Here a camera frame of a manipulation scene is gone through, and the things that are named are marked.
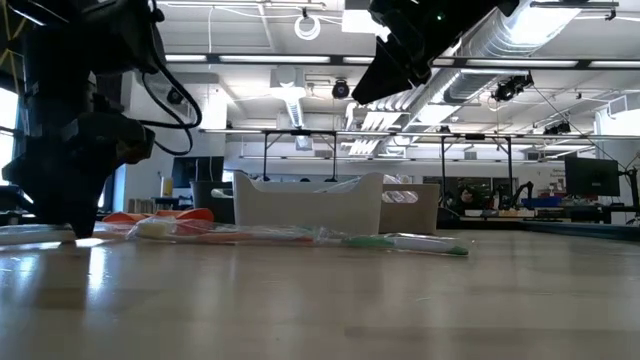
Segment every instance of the white basket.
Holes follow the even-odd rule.
[[[351,234],[377,234],[382,180],[382,174],[367,174],[351,191],[332,194],[311,192],[328,183],[259,183],[235,172],[236,224],[324,226]]]

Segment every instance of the table surface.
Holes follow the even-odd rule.
[[[2,248],[0,359],[638,358],[637,245],[443,233],[472,255]]]

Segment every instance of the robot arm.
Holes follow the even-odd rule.
[[[91,236],[107,177],[122,164],[151,156],[155,133],[148,126],[182,129],[192,144],[189,129],[199,125],[202,114],[165,67],[156,28],[164,16],[146,0],[85,9],[58,0],[10,0],[9,6],[38,26],[18,46],[29,133],[24,152],[2,169],[3,176],[33,199],[29,210],[42,222],[68,223],[78,237]],[[185,124],[175,113],[170,115],[178,124],[136,120],[105,108],[94,94],[91,74],[134,69],[162,72],[192,104],[196,121]]]

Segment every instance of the person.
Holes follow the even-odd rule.
[[[482,203],[478,193],[469,186],[462,186],[458,190],[458,198],[451,210],[464,215],[465,210],[481,210]]]

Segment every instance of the computer monitor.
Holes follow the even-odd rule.
[[[615,160],[565,158],[564,169],[570,195],[620,196]]]

